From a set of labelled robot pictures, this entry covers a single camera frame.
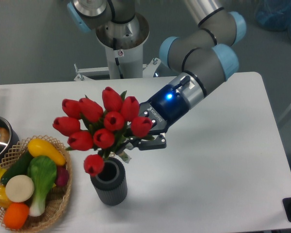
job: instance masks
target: ribbed vase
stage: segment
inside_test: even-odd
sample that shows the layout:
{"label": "ribbed vase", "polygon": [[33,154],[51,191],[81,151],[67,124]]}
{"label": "ribbed vase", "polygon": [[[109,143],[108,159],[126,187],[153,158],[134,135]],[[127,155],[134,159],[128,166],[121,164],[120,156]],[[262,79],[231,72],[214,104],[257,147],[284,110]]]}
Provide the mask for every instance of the ribbed vase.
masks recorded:
{"label": "ribbed vase", "polygon": [[118,205],[127,196],[125,168],[118,159],[109,157],[103,171],[91,177],[91,181],[100,200],[106,205]]}

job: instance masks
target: bok choy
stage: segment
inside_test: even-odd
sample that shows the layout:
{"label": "bok choy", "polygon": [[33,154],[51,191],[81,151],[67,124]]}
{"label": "bok choy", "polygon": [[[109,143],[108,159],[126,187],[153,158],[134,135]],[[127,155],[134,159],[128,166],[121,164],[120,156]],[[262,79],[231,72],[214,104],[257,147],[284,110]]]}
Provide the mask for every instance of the bok choy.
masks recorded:
{"label": "bok choy", "polygon": [[47,194],[56,180],[56,164],[47,156],[33,158],[28,167],[28,176],[34,184],[33,199],[29,210],[30,216],[40,216],[45,211]]}

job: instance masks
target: white table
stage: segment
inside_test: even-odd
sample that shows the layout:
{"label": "white table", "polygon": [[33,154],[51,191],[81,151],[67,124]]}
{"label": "white table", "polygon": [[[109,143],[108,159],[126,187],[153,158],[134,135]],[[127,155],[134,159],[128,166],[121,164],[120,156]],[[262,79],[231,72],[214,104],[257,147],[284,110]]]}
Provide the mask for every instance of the white table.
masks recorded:
{"label": "white table", "polygon": [[[128,90],[142,102],[172,78],[0,85],[0,116],[20,138],[49,135],[64,116],[62,99]],[[291,228],[282,199],[291,172],[259,74],[237,73],[166,134],[167,148],[128,151],[128,196],[104,205],[83,171],[94,151],[71,152],[73,187],[67,213],[46,232],[227,233]]]}

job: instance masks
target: woven basket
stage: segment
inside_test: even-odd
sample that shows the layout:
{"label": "woven basket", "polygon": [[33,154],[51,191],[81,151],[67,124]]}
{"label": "woven basket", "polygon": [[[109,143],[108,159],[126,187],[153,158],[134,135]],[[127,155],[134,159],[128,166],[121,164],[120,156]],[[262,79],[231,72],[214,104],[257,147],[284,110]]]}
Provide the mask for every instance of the woven basket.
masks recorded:
{"label": "woven basket", "polygon": [[45,212],[39,217],[31,217],[29,216],[24,224],[24,226],[16,231],[7,228],[3,223],[3,217],[5,213],[5,209],[0,207],[0,223],[2,227],[5,227],[7,230],[20,232],[20,233],[35,233],[42,231],[53,223],[55,223],[61,215],[63,215],[66,206],[69,201],[71,185],[72,185],[72,165],[69,153],[65,150],[63,143],[58,141],[56,138],[45,136],[33,136],[31,138],[27,138],[18,142],[9,151],[5,154],[4,158],[1,162],[1,167],[8,169],[15,161],[20,157],[20,155],[26,151],[27,144],[31,139],[41,138],[46,141],[52,143],[66,158],[66,169],[69,172],[69,181],[68,184],[64,187],[54,187],[48,193],[46,199],[46,208]]}

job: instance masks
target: artificial flower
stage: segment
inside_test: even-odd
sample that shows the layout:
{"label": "artificial flower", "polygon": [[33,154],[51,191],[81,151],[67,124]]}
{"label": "artificial flower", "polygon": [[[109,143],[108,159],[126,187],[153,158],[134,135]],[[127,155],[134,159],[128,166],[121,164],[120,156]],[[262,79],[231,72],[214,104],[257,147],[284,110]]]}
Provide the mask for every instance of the artificial flower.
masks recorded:
{"label": "artificial flower", "polygon": [[90,176],[96,176],[102,172],[104,167],[104,161],[98,154],[91,154],[84,160],[84,170]]}
{"label": "artificial flower", "polygon": [[139,102],[134,96],[128,96],[124,102],[121,109],[121,114],[123,115],[125,121],[132,122],[139,114]]}
{"label": "artificial flower", "polygon": [[119,112],[123,104],[121,96],[109,86],[102,91],[102,101],[108,112]]}
{"label": "artificial flower", "polygon": [[80,116],[81,108],[79,106],[78,101],[64,99],[62,102],[62,107],[63,107],[64,113],[66,113],[68,117],[81,119],[81,116]]}
{"label": "artificial flower", "polygon": [[74,150],[86,151],[93,147],[94,142],[88,131],[79,131],[70,135],[68,144]]}
{"label": "artificial flower", "polygon": [[81,130],[79,120],[68,116],[56,118],[53,122],[53,127],[65,136],[70,136]]}
{"label": "artificial flower", "polygon": [[116,131],[124,127],[124,118],[119,112],[108,112],[103,120],[107,130]]}
{"label": "artificial flower", "polygon": [[144,116],[138,116],[130,125],[132,133],[137,137],[145,137],[152,128],[152,122],[149,118]]}
{"label": "artificial flower", "polygon": [[103,115],[102,107],[88,98],[80,99],[79,105],[82,114],[92,123],[97,122]]}
{"label": "artificial flower", "polygon": [[94,144],[102,149],[112,146],[114,141],[114,134],[107,129],[97,130],[94,134]]}

